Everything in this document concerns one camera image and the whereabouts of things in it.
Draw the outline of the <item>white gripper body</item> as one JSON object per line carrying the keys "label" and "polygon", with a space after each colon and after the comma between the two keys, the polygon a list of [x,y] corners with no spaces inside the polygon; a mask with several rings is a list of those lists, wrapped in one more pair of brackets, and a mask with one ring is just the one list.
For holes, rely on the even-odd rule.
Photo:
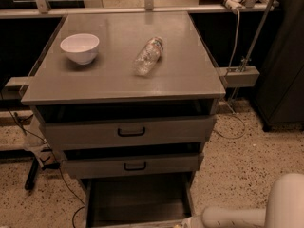
{"label": "white gripper body", "polygon": [[185,218],[181,222],[181,228],[204,228],[201,216]]}

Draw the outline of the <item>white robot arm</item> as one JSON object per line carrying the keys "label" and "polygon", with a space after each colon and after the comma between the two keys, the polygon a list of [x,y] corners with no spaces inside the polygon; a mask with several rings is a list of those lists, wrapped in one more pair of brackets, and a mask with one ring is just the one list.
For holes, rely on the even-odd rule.
{"label": "white robot arm", "polygon": [[304,228],[304,175],[286,174],[272,186],[265,209],[207,207],[180,228]]}

